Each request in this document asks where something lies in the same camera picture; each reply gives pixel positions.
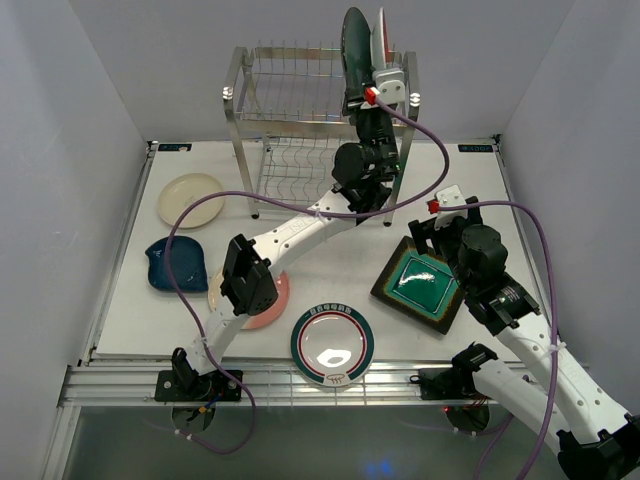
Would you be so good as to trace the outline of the red and teal floral plate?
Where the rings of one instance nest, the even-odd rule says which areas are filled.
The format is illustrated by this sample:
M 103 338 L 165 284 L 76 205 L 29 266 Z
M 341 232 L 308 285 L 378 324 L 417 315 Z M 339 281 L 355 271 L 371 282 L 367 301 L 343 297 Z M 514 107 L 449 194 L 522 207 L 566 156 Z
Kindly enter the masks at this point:
M 377 20 L 370 37 L 371 63 L 373 73 L 395 67 L 387 35 L 387 24 L 384 8 L 379 9 Z

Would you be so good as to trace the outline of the dark teal floral plate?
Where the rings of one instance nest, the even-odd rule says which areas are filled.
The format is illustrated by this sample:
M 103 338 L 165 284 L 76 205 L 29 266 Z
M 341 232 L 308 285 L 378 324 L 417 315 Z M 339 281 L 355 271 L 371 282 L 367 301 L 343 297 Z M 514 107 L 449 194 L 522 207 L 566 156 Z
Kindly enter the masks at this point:
M 340 47 L 345 109 L 362 103 L 365 89 L 373 84 L 370 39 L 371 30 L 364 14 L 357 7 L 350 7 L 344 16 Z

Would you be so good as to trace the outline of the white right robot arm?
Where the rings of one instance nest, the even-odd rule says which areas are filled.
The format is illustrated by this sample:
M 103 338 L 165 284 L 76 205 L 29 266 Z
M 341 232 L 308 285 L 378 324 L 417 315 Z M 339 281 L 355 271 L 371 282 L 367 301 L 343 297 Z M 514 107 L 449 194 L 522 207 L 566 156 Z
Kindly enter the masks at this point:
M 519 477 L 548 447 L 570 479 L 622 479 L 639 466 L 639 418 L 609 396 L 558 335 L 558 314 L 545 317 L 527 290 L 506 271 L 500 234 L 484 224 L 482 202 L 456 188 L 428 203 L 432 219 L 412 221 L 417 250 L 434 248 L 464 295 L 471 315 L 533 376 L 527 382 L 497 354 L 473 344 L 452 360 L 451 382 L 464 397 L 481 393 L 536 432 Z

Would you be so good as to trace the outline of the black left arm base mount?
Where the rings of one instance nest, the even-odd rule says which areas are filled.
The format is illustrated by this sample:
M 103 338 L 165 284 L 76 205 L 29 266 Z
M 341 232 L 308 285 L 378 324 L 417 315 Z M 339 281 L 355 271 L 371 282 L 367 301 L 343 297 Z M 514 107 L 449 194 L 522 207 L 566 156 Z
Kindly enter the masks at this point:
M 156 402 L 201 402 L 218 399 L 219 402 L 237 402 L 242 390 L 238 381 L 243 380 L 242 370 L 229 370 L 234 381 L 219 371 L 197 377 L 191 387 L 187 387 L 173 370 L 163 370 L 158 374 L 154 400 Z

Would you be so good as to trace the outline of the green square plate dark rim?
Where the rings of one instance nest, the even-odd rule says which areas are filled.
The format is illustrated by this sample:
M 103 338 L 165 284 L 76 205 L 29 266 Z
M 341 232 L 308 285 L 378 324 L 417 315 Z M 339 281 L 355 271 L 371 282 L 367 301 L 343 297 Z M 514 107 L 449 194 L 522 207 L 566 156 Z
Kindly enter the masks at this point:
M 370 294 L 442 335 L 449 332 L 464 297 L 446 262 L 430 247 L 419 254 L 409 236 L 400 240 Z

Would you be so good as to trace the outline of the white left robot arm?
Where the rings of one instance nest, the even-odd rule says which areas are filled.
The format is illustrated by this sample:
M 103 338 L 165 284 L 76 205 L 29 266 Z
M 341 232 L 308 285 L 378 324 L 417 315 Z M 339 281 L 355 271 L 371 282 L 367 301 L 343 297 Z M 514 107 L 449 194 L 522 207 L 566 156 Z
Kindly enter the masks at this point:
M 322 241 L 391 211 L 391 183 L 400 173 L 392 125 L 397 105 L 370 88 L 359 101 L 348 103 L 347 112 L 358 140 L 337 149 L 333 186 L 311 206 L 293 206 L 295 217 L 274 229 L 230 240 L 215 309 L 207 321 L 196 323 L 194 344 L 172 354 L 173 384 L 188 398 L 201 399 L 210 392 L 210 373 L 219 370 L 244 324 L 276 302 L 276 279 L 289 264 Z

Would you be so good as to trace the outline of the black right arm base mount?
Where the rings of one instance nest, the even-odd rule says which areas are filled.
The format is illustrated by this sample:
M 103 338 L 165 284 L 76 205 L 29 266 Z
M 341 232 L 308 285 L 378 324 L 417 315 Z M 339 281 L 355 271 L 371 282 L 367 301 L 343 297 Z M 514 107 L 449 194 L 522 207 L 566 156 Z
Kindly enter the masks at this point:
M 456 368 L 420 369 L 409 377 L 409 382 L 420 389 L 422 400 L 479 400 L 479 393 L 471 374 Z

